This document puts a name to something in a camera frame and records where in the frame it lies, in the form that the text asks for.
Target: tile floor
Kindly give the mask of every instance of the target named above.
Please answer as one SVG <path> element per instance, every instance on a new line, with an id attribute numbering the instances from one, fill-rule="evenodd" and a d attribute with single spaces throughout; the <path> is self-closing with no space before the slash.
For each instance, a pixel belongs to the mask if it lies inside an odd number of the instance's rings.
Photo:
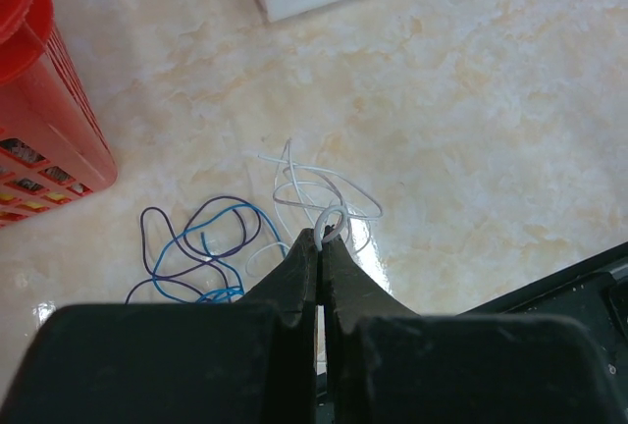
<path id="1" fill-rule="evenodd" d="M 55 2 L 120 176 L 0 232 L 0 394 L 51 310 L 143 278 L 144 206 L 178 227 L 217 193 L 272 211 L 256 155 L 289 136 L 384 204 L 363 264 L 421 313 L 628 237 L 626 0 L 347 0 L 271 25 L 255 0 Z"/>

